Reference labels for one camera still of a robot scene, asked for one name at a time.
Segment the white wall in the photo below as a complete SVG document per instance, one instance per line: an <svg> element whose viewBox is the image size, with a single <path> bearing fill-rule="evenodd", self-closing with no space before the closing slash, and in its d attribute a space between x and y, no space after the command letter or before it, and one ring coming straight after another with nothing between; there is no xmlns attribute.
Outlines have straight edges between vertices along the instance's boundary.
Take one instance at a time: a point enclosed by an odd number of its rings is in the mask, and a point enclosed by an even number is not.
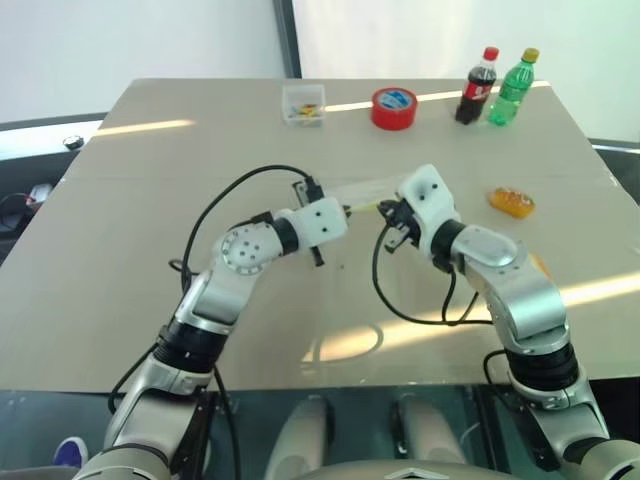
<svg viewBox="0 0 640 480"><path fill-rule="evenodd" d="M0 123L103 112L139 77L282 77L270 0L0 0Z"/></svg>
<svg viewBox="0 0 640 480"><path fill-rule="evenodd" d="M587 136L640 141L638 0L294 0L294 9L304 77L460 78L486 45L500 48L504 76L537 47L537 77Z"/></svg>

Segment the plastic bottle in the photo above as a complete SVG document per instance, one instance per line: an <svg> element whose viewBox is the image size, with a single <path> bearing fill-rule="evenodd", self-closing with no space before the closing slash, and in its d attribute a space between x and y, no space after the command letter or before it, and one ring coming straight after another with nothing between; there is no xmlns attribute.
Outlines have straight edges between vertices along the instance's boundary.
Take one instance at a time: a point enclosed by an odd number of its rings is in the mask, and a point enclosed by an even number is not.
<svg viewBox="0 0 640 480"><path fill-rule="evenodd" d="M458 122L468 125L480 117L482 107L489 98L491 87L497 78L495 60L499 52L496 47L485 48L482 61L469 72L467 85L456 110Z"/></svg>
<svg viewBox="0 0 640 480"><path fill-rule="evenodd" d="M518 113L522 99L533 83L533 64L540 52L535 48L527 48L522 54L522 61L509 70L500 88L496 102L491 106L489 121L496 125L508 125Z"/></svg>

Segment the green bottle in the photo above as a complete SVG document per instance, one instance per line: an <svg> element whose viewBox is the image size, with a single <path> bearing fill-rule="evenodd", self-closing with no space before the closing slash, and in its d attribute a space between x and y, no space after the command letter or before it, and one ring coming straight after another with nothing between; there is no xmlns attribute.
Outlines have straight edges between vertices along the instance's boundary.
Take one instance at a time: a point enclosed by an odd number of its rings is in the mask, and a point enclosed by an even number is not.
<svg viewBox="0 0 640 480"><path fill-rule="evenodd" d="M496 125L508 125L518 113L522 99L533 83L533 64L540 52L535 48L527 48L522 54L522 61L509 70L504 78L496 102L491 106L489 121Z"/></svg>

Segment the blue shoe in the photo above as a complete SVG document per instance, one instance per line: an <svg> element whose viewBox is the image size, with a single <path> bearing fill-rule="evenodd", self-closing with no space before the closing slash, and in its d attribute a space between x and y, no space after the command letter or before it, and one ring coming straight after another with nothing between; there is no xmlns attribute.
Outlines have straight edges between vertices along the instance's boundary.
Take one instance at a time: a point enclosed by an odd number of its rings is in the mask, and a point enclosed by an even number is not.
<svg viewBox="0 0 640 480"><path fill-rule="evenodd" d="M87 444L80 437L65 438L53 454L53 465L82 468L89 459Z"/></svg>

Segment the red tape roll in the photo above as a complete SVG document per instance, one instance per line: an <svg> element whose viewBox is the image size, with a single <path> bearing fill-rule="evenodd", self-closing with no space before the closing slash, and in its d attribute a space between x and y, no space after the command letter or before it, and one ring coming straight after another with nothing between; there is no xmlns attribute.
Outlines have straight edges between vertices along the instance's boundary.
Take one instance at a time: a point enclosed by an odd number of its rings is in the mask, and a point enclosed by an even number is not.
<svg viewBox="0 0 640 480"><path fill-rule="evenodd" d="M418 99L413 92L398 87L378 90L371 97L371 102L371 120L385 130L409 128L418 108Z"/></svg>

